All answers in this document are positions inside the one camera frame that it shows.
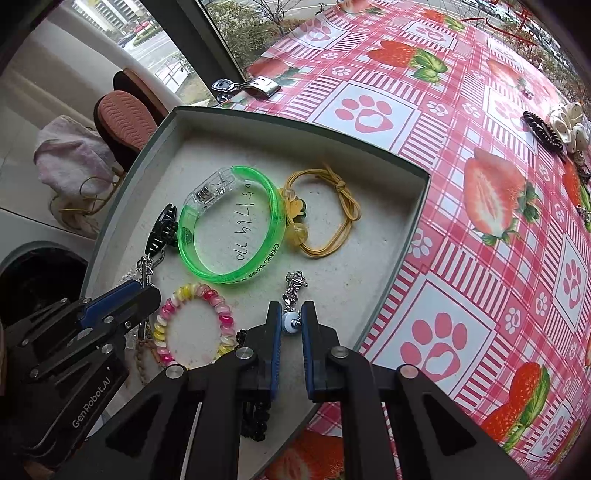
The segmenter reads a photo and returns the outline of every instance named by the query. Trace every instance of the pink towel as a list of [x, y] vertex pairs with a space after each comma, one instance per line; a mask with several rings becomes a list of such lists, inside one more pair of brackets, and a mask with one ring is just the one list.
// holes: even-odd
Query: pink towel
[[[65, 115], [39, 132], [33, 161], [39, 180], [74, 203], [109, 190], [114, 177], [115, 157], [104, 140]], [[85, 182], [90, 177], [98, 178]]]

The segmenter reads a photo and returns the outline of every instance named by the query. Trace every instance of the pink sole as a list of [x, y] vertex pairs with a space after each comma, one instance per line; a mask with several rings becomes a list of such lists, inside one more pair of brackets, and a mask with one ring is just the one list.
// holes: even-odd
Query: pink sole
[[98, 114], [111, 136], [141, 151], [156, 131], [156, 123], [146, 106], [130, 93], [116, 90], [100, 101]]

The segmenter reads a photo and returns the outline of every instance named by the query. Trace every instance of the blue gripper pad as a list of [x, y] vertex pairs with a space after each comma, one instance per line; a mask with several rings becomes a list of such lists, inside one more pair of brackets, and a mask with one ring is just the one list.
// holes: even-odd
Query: blue gripper pad
[[82, 328], [94, 328], [97, 322], [100, 322], [119, 305], [128, 301], [141, 289], [141, 283], [135, 280], [128, 280], [122, 285], [113, 288], [113, 290], [109, 290], [96, 300], [90, 302], [84, 311], [84, 316], [80, 320]]
[[271, 399], [275, 398], [277, 394], [277, 387], [279, 386], [279, 364], [281, 359], [281, 322], [282, 322], [282, 308], [276, 309], [275, 315], [275, 330], [273, 331], [273, 350], [271, 358]]
[[[312, 357], [312, 339], [310, 332], [309, 306], [305, 302], [301, 308], [301, 343], [304, 351], [304, 374], [306, 376], [306, 390], [310, 400], [314, 397], [314, 359]], [[314, 319], [316, 319], [316, 310], [314, 303], [310, 302]]]

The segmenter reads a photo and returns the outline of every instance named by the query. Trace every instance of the window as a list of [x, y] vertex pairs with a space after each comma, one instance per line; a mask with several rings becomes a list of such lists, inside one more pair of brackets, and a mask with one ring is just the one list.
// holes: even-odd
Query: window
[[324, 4], [316, 0], [201, 0], [246, 77], [250, 65], [269, 47], [312, 18]]
[[67, 0], [97, 30], [156, 75], [187, 105], [215, 103], [209, 88], [138, 0]]

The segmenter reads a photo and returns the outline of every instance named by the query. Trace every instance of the clear plastic clasp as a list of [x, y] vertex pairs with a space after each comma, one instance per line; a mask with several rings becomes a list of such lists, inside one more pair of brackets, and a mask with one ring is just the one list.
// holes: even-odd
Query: clear plastic clasp
[[225, 193], [239, 188], [242, 182], [232, 173], [232, 168], [220, 168], [194, 189], [184, 204], [194, 209], [198, 216], [214, 205]]

